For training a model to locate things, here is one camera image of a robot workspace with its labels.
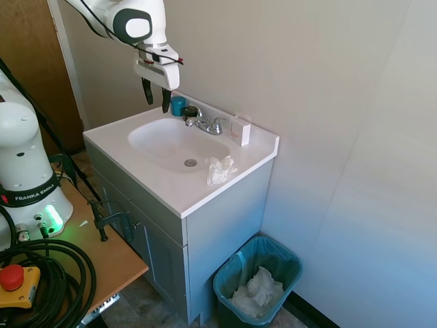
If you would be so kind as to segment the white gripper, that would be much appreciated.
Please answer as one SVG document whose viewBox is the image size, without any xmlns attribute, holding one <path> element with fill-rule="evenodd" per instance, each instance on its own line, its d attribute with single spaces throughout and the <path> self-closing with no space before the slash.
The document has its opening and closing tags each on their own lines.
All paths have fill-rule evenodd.
<svg viewBox="0 0 437 328">
<path fill-rule="evenodd" d="M 151 83 L 162 88 L 163 113 L 167 113 L 171 104 L 171 91 L 180 86 L 180 57 L 169 44 L 136 45 L 134 71 L 141 78 L 143 91 L 149 105 L 153 104 Z"/>
</svg>

